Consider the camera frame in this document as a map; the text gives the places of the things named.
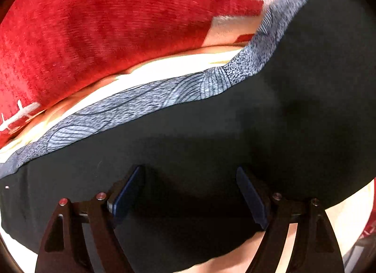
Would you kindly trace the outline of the black pants with grey trim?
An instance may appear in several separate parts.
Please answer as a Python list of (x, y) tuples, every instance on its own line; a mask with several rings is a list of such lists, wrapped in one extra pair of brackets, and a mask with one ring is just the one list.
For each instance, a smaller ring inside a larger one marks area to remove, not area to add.
[(115, 231), (136, 272), (187, 269), (251, 237), (239, 167), (268, 188), (326, 205), (360, 188), (375, 175), (368, 0), (309, 0), (244, 82), (30, 161), (2, 180), (2, 225), (36, 251), (60, 196), (93, 196), (137, 163), (150, 171)]

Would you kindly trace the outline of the red sofa cover with characters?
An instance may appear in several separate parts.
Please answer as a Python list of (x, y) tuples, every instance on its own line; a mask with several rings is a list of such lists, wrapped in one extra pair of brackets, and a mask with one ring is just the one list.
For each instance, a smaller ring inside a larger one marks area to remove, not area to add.
[[(230, 62), (194, 74), (132, 87), (89, 105), (13, 154), (1, 180), (30, 161), (165, 108), (220, 95), (259, 73), (288, 25), (309, 0), (277, 0), (266, 10), (251, 41)], [(197, 48), (208, 29), (213, 0), (63, 0), (64, 12), (47, 31), (62, 26), (37, 58), (61, 78), (80, 84), (144, 61)]]

